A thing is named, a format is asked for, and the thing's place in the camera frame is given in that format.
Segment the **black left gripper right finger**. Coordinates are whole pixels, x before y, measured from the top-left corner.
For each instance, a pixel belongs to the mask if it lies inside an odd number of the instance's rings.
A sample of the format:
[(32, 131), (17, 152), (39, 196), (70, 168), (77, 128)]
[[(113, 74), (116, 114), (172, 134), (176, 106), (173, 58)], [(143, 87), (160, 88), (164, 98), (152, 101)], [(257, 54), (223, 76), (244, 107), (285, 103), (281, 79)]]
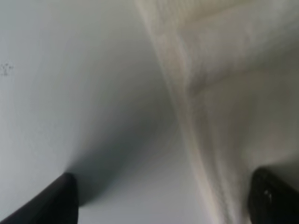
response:
[(252, 174), (248, 213), (253, 224), (297, 224), (299, 192), (265, 168)]

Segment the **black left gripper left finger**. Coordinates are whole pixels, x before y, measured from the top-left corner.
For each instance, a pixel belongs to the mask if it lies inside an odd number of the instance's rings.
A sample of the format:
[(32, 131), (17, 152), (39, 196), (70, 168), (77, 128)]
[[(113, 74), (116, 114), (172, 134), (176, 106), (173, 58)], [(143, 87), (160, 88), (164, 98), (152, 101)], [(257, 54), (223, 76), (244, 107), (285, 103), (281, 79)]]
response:
[(78, 186), (64, 173), (40, 194), (1, 221), (2, 224), (77, 224)]

